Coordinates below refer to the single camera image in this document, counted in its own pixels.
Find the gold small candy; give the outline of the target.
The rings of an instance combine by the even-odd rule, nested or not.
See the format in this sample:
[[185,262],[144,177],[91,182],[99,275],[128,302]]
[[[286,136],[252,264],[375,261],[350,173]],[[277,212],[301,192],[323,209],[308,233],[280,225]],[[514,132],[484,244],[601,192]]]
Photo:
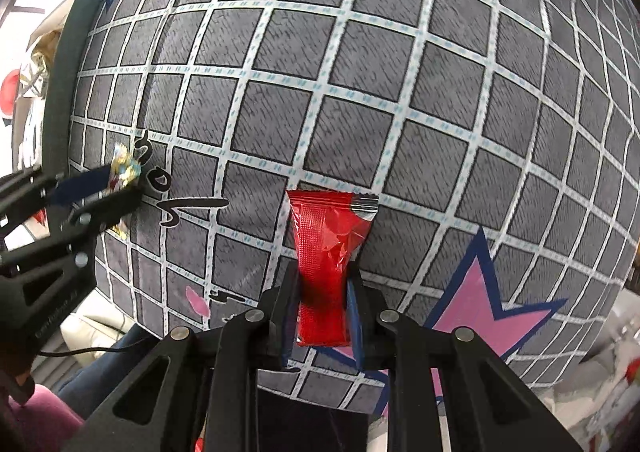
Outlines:
[[141,164],[124,143],[114,145],[112,158],[102,167],[102,195],[119,192],[136,185],[141,175]]

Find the long red snack pack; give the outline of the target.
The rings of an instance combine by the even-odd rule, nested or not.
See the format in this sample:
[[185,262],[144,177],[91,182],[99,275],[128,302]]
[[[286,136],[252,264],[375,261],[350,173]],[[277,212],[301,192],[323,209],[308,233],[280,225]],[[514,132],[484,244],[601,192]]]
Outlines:
[[373,194],[289,191],[300,276],[297,340],[305,347],[344,347],[347,267],[378,214]]

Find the red plastic stool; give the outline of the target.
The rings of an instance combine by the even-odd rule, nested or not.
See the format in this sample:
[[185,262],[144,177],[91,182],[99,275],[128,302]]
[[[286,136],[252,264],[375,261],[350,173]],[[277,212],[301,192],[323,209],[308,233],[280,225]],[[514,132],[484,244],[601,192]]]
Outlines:
[[3,118],[13,116],[14,103],[17,97],[18,85],[20,84],[20,71],[13,69],[3,79],[0,88],[0,109]]

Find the grey checked bed sheet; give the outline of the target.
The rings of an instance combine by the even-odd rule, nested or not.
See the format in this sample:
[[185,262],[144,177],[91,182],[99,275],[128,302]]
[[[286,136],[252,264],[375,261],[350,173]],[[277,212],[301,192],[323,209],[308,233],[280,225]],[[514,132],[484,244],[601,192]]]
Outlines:
[[470,323],[535,391],[586,356],[639,238],[629,0],[108,0],[70,167],[133,147],[145,197],[96,244],[112,305],[214,328],[295,257],[288,191],[372,193],[367,283]]

